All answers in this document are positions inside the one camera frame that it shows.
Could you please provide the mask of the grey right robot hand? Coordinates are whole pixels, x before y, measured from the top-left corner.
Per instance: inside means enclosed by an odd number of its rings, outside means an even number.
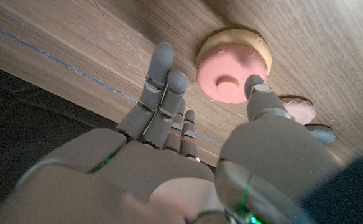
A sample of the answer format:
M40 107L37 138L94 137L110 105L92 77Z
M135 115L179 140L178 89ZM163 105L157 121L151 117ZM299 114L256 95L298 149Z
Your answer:
M193 155L188 81L173 58L159 43L117 129L89 131L38 161L0 206L0 223L313 223L303 202L340 171L331 153L251 75L248 120L211 171Z

